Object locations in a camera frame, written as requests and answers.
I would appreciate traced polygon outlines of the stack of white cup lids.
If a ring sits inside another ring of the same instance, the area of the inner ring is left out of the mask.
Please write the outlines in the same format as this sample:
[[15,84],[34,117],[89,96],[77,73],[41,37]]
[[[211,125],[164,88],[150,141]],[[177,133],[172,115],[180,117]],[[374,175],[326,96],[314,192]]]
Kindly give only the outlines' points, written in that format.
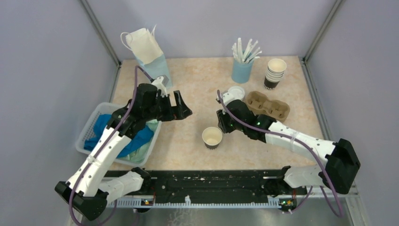
[[228,92],[232,94],[235,99],[243,101],[245,98],[245,90],[241,86],[232,86],[228,89]]

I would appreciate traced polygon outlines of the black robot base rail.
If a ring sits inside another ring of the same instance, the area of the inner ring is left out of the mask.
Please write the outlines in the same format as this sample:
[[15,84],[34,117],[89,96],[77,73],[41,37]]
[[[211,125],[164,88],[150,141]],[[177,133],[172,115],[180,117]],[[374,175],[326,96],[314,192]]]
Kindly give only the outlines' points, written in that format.
[[148,170],[142,188],[128,195],[154,196],[158,203],[194,204],[267,203],[279,195],[305,195],[304,187],[291,188],[281,169],[261,170]]

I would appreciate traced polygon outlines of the black paper coffee cup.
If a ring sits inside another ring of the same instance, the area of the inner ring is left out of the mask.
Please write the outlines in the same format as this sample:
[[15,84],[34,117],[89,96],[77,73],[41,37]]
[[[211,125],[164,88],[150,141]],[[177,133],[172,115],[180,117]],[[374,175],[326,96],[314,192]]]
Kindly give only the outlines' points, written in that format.
[[204,145],[212,150],[216,149],[223,138],[222,131],[217,127],[207,127],[202,132],[202,141]]

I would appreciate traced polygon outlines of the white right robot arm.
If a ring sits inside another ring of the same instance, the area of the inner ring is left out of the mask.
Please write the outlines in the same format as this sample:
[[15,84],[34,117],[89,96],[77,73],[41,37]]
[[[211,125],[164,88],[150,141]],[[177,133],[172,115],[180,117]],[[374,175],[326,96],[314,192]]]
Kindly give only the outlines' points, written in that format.
[[276,181],[282,194],[301,186],[325,186],[338,194],[348,194],[361,167],[352,143],[346,139],[329,141],[291,129],[273,117],[252,113],[241,100],[232,100],[216,112],[223,133],[242,132],[252,140],[276,145],[315,161],[315,166],[282,169]]

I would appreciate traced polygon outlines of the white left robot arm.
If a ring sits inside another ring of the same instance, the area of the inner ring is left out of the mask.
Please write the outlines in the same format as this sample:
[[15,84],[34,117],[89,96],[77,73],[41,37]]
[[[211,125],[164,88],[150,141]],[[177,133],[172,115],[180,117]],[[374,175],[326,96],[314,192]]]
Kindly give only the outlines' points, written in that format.
[[95,148],[77,172],[67,181],[60,181],[55,191],[69,204],[70,214],[76,210],[86,219],[97,219],[106,206],[131,192],[146,194],[151,188],[151,176],[136,167],[109,182],[102,182],[119,153],[145,128],[151,120],[175,121],[192,115],[180,91],[173,92],[176,105],[169,94],[153,84],[139,84],[126,106],[117,109],[103,130]]

